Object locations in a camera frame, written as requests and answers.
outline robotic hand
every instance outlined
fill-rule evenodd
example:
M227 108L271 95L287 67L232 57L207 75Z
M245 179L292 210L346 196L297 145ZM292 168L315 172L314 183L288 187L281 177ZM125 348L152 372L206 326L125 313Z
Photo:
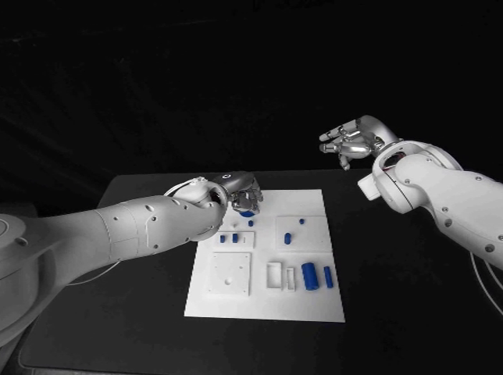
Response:
M321 141L330 141L321 151L338 154L344 170L353 159L376 157L357 183L367 199L382 196L399 213L422 206L439 231L503 270L503 184L464 171L441 148L399 139L372 116L330 130Z
M86 212L41 219L0 214L0 348L76 277L210 238L227 204L259 213L262 200L253 174L233 172Z

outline blue object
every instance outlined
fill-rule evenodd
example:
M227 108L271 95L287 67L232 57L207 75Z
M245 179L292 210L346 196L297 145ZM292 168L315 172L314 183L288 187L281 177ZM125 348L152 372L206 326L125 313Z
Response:
M324 275L325 275L325 285L328 288L333 288L333 281L331 281L331 272L330 272L330 267L324 267Z
M318 279L315 278L315 264L302 264L301 271L304 272L305 289L308 291L315 291L318 289Z
M242 217L253 217L253 213L250 211L240 212L239 215Z

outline black table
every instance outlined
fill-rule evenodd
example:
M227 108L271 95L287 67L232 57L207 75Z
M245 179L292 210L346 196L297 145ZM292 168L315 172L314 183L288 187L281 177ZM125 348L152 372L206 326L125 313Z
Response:
M468 252L418 209L369 202L369 170L256 172L266 189L323 190L346 323L183 316L196 243L64 288L21 351L27 367L144 374L503 373L503 319ZM99 207L203 175L119 176Z

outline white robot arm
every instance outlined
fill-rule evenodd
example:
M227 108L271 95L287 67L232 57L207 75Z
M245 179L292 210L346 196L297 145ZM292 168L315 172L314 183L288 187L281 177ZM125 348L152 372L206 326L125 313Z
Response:
M259 202L253 174L233 172L86 212L41 219L0 214L0 348L76 277L210 238L227 204L258 213Z
M321 135L323 152L351 159L376 157L372 174L359 181L369 200L382 196L399 213L422 206L439 231L503 270L503 184L464 171L441 148L399 139L383 123L363 116Z

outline black curtain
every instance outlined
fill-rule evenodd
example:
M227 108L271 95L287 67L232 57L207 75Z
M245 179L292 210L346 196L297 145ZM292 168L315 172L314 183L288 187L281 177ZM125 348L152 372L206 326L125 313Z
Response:
M364 114L503 182L497 2L167 3L0 5L0 202L56 215L121 174L337 168L318 135Z

